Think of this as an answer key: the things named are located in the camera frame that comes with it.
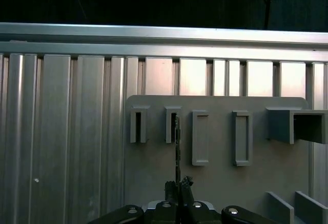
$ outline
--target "dark background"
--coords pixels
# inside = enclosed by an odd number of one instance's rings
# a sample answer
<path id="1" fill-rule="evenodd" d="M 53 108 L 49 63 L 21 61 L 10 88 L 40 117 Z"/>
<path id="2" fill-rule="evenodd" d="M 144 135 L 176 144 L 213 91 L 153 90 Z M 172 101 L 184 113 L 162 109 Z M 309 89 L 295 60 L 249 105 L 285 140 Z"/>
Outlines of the dark background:
<path id="1" fill-rule="evenodd" d="M 0 0 L 1 22 L 263 29 L 264 15 L 263 0 Z M 268 29 L 327 32 L 328 0 L 272 0 Z"/>

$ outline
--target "aluminum rail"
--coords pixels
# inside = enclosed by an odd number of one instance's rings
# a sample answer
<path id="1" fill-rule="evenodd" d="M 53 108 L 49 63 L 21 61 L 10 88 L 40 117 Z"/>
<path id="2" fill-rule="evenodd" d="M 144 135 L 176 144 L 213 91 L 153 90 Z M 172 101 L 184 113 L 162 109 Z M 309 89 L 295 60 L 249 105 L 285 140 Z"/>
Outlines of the aluminum rail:
<path id="1" fill-rule="evenodd" d="M 229 58 L 270 60 L 272 62 L 328 62 L 328 51 L 284 50 L 234 47 L 186 47 L 154 45 L 105 45 L 70 43 L 0 42 L 0 52 L 7 54 L 67 54 L 129 57 Z"/>
<path id="2" fill-rule="evenodd" d="M 111 38 L 210 40 L 284 44 L 328 45 L 327 33 L 282 32 L 239 29 L 99 26 L 65 24 L 0 23 L 0 40 L 70 40 L 86 37 L 105 42 Z"/>

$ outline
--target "rectangular slot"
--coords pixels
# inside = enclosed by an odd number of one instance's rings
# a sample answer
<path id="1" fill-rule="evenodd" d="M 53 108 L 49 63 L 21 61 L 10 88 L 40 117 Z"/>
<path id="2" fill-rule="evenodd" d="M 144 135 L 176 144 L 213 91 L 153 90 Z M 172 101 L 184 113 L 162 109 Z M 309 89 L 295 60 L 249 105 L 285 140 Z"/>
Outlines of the rectangular slot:
<path id="1" fill-rule="evenodd" d="M 131 108 L 130 143 L 146 143 L 147 141 L 147 108 Z"/>
<path id="2" fill-rule="evenodd" d="M 250 166 L 253 154 L 252 116 L 248 111 L 233 111 L 234 150 L 233 163 L 236 166 Z"/>
<path id="3" fill-rule="evenodd" d="M 176 113 L 171 114 L 171 142 L 175 142 L 175 119 Z"/>
<path id="4" fill-rule="evenodd" d="M 166 143 L 174 143 L 175 141 L 175 119 L 181 114 L 180 106 L 168 106 L 166 108 Z"/>
<path id="5" fill-rule="evenodd" d="M 323 114 L 294 115 L 294 139 L 324 144 Z"/>
<path id="6" fill-rule="evenodd" d="M 209 163 L 208 120 L 207 111 L 193 111 L 192 164 L 194 166 L 206 166 Z"/>
<path id="7" fill-rule="evenodd" d="M 141 136 L 141 113 L 136 112 L 135 113 L 135 141 L 137 143 L 140 142 L 140 136 Z"/>

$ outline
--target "gray plastic plate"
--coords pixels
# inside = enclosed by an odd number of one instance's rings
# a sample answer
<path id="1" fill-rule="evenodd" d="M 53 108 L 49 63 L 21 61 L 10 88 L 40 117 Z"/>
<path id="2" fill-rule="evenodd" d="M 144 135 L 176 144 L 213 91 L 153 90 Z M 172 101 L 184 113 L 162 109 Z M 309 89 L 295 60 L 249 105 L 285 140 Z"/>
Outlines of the gray plastic plate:
<path id="1" fill-rule="evenodd" d="M 164 199 L 175 178 L 171 113 L 181 119 L 181 178 L 216 210 L 239 205 L 264 214 L 267 193 L 294 205 L 309 191 L 309 142 L 268 139 L 267 109 L 307 109 L 302 98 L 131 96 L 125 106 L 125 204 Z"/>

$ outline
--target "gray bracket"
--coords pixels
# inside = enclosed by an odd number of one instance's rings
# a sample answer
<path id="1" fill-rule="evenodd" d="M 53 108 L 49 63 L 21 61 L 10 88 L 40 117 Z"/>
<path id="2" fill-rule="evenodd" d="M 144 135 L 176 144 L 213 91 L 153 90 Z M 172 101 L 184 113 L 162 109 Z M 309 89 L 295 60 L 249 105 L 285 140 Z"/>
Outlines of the gray bracket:
<path id="1" fill-rule="evenodd" d="M 327 144 L 328 110 L 272 109 L 269 138 L 294 144 L 297 139 Z"/>

